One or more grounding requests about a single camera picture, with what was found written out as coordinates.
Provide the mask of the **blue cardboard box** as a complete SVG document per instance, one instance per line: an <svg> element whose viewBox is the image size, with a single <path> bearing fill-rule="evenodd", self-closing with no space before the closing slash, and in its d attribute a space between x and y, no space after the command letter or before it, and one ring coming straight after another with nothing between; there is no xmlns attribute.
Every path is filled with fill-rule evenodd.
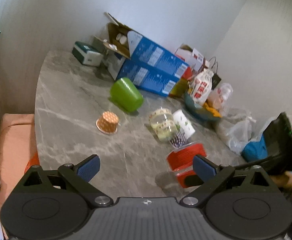
<svg viewBox="0 0 292 240"><path fill-rule="evenodd" d="M104 15L110 20L106 25L109 39L104 42L109 56L114 56L119 63L129 60L143 68L158 69L177 79L183 76L188 68L185 61L122 24L110 13L105 12Z"/></svg>
<svg viewBox="0 0 292 240"><path fill-rule="evenodd" d="M136 87L161 96L168 96L172 88L180 80L158 69L150 67L143 68L129 60L125 60L124 63L119 63L114 56L107 54L107 49L104 46L105 41L107 40L101 40L95 37L93 45L97 45L106 50L103 64L105 64L114 80L127 77Z"/></svg>

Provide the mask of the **blue shopping bag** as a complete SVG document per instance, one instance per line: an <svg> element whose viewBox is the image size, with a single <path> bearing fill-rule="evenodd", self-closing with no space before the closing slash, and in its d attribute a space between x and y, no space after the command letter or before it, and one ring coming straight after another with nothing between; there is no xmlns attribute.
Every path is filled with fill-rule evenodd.
<svg viewBox="0 0 292 240"><path fill-rule="evenodd" d="M289 119L292 125L292 116L289 116ZM264 159L269 156L270 150L266 149L266 143L262 133L273 120L274 117L268 119L263 128L255 135L255 137L249 141L249 143L243 149L241 155L247 162Z"/></svg>

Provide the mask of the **orange seat cushion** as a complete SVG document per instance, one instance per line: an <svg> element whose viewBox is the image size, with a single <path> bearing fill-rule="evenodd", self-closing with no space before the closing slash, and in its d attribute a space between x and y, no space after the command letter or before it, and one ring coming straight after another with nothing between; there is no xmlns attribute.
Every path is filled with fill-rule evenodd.
<svg viewBox="0 0 292 240"><path fill-rule="evenodd" d="M0 209L36 153L34 114L4 114L0 124Z"/></svg>

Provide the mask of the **white drawstring candy bag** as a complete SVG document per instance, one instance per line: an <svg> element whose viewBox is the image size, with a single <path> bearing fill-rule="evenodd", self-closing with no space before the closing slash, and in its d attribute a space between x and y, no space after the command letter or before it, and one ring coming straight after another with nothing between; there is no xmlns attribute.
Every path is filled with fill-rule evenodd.
<svg viewBox="0 0 292 240"><path fill-rule="evenodd" d="M210 69L204 69L193 78L189 85L188 94L194 103L203 106L212 90L212 77Z"/></svg>

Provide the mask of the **green plastic cup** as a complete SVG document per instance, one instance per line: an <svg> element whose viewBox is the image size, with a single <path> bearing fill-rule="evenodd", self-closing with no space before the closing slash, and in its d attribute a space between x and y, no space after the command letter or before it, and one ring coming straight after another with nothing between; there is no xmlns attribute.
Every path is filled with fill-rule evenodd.
<svg viewBox="0 0 292 240"><path fill-rule="evenodd" d="M118 79L110 89L110 96L127 112L134 112L143 104L143 96L130 79Z"/></svg>

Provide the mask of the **white red cardboard box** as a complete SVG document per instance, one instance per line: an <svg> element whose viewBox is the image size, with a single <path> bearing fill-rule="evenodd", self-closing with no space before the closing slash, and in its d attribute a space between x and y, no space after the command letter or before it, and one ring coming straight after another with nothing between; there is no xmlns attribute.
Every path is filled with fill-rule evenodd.
<svg viewBox="0 0 292 240"><path fill-rule="evenodd" d="M182 44L177 48L175 55L185 61L195 73L210 67L209 61L197 49L186 44Z"/></svg>

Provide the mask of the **teal bowl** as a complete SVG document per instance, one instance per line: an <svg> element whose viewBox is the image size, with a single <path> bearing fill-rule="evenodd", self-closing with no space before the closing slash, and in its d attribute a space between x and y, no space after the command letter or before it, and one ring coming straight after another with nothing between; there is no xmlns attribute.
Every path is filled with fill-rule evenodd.
<svg viewBox="0 0 292 240"><path fill-rule="evenodd" d="M213 113L207 111L202 106L194 103L192 98L188 93L184 94L184 101L186 109L197 119L202 121L218 121L220 117L213 116Z"/></svg>

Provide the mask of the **red yellow package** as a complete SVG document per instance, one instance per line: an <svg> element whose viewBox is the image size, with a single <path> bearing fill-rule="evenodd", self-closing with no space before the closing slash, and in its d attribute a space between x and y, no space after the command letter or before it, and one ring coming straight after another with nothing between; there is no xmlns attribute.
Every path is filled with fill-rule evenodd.
<svg viewBox="0 0 292 240"><path fill-rule="evenodd" d="M190 80L193 78L193 72L190 67L186 69L181 79L176 83L169 93L172 98L180 98L188 90Z"/></svg>

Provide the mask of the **upper blue cardboard box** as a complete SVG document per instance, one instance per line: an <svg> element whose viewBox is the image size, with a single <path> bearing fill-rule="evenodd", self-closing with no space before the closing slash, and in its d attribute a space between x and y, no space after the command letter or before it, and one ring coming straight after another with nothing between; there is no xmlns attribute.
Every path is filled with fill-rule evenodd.
<svg viewBox="0 0 292 240"><path fill-rule="evenodd" d="M185 61L122 24L110 13L105 12L104 15L110 20L106 25L109 39L104 42L109 56L114 56L119 63L129 60L143 68L158 69L177 79L183 76L188 68Z"/></svg>

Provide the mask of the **orange polka dot paper cup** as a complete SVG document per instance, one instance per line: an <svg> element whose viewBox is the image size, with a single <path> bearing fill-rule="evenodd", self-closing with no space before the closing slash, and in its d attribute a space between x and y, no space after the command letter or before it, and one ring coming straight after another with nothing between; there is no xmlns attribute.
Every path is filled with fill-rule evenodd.
<svg viewBox="0 0 292 240"><path fill-rule="evenodd" d="M118 123L118 116L113 112L106 111L96 121L96 126L102 133L112 135L117 132Z"/></svg>

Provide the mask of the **black paper gift bag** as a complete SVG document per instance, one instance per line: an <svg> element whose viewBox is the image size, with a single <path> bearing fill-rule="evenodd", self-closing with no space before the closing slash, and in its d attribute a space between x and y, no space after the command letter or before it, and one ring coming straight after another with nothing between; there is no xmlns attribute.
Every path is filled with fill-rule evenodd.
<svg viewBox="0 0 292 240"><path fill-rule="evenodd" d="M208 63L209 63L208 68L213 72L212 89L215 89L221 81L221 77L218 76L219 63L218 63L217 58L215 56L213 56L208 61Z"/></svg>

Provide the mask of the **clear cup yellow patterned bands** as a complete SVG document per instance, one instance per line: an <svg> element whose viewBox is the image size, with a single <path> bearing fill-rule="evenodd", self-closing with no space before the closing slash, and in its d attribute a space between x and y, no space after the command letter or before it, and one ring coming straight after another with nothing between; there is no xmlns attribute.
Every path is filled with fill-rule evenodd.
<svg viewBox="0 0 292 240"><path fill-rule="evenodd" d="M149 125L154 130L160 141L172 139L179 131L171 110L163 107L153 111L149 115Z"/></svg>

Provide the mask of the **clear cup red bands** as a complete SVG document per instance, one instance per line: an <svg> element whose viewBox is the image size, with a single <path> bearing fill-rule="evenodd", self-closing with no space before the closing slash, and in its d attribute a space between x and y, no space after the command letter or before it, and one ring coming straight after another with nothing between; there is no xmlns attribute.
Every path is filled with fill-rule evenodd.
<svg viewBox="0 0 292 240"><path fill-rule="evenodd" d="M184 189L203 184L193 170L193 159L198 154L203 157L207 156L203 144L192 142L173 150L166 158L170 169Z"/></svg>

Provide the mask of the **dark polka dot paper cup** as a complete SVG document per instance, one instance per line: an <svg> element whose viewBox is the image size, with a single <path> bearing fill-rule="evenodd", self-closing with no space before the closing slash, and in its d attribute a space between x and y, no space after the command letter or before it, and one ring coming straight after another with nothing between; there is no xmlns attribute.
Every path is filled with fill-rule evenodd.
<svg viewBox="0 0 292 240"><path fill-rule="evenodd" d="M187 138L184 131L179 131L178 133L176 133L169 142L173 146L173 148L180 148L185 145L187 142Z"/></svg>

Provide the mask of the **green white tissue box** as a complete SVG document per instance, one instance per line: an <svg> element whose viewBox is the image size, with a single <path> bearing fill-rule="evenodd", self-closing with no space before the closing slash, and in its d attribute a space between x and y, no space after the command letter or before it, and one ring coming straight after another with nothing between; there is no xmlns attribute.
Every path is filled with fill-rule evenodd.
<svg viewBox="0 0 292 240"><path fill-rule="evenodd" d="M103 55L92 46L76 41L72 49L73 56L85 66L98 67L103 59Z"/></svg>

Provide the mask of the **white paper cup green print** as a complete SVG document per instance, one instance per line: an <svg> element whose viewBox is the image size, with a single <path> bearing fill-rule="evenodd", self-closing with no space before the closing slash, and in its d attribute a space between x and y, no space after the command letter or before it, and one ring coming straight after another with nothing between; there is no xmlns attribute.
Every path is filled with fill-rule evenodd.
<svg viewBox="0 0 292 240"><path fill-rule="evenodd" d="M192 126L192 123L185 116L181 109L173 113L173 119L175 121L175 124L179 125L179 127L183 129L186 139L189 139L195 133L195 129Z"/></svg>

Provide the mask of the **lower blue cardboard box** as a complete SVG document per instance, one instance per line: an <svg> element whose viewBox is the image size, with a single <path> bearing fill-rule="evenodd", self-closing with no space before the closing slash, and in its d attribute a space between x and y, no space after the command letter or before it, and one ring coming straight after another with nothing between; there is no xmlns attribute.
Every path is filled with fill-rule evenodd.
<svg viewBox="0 0 292 240"><path fill-rule="evenodd" d="M106 50L103 64L105 64L114 80L127 77L136 87L161 96L168 96L172 88L180 80L158 69L150 67L143 68L129 60L125 60L124 63L119 63L114 56L107 54L107 49L104 46L105 41L107 40L101 40L95 37L93 45L97 45Z"/></svg>

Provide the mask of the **grey translucent plastic bag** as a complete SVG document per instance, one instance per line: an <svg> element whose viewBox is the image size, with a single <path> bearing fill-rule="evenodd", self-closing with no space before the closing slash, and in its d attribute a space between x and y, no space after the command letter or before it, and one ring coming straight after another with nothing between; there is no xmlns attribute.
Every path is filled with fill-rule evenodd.
<svg viewBox="0 0 292 240"><path fill-rule="evenodd" d="M252 128L256 120L246 109L230 108L226 116L214 125L215 132L220 140L237 155L252 138Z"/></svg>

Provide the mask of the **clear plastic snack bag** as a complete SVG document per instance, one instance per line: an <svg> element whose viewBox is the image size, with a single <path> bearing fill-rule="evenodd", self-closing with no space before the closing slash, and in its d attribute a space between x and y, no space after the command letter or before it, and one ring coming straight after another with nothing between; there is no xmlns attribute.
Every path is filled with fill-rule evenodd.
<svg viewBox="0 0 292 240"><path fill-rule="evenodd" d="M222 116L226 115L229 107L227 101L233 95L233 88L229 83L222 83L219 87L211 91L207 98L209 107L217 110Z"/></svg>

